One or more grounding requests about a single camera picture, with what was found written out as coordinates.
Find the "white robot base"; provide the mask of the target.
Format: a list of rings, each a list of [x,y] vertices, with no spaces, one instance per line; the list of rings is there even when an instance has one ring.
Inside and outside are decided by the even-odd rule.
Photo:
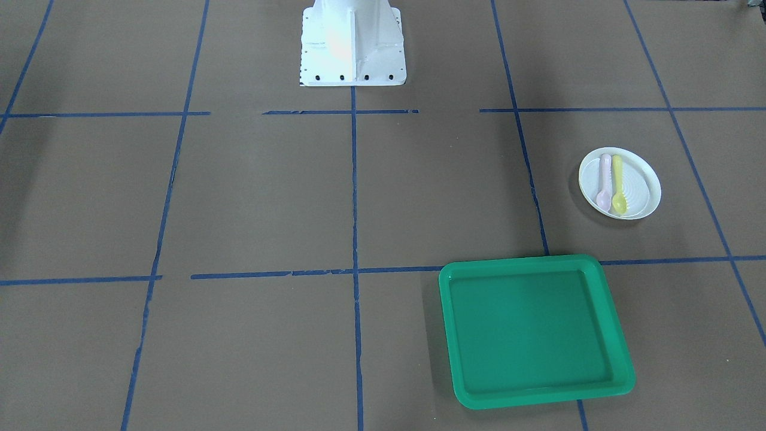
[[[406,83],[402,14],[390,2],[315,1],[301,22],[301,86]]]

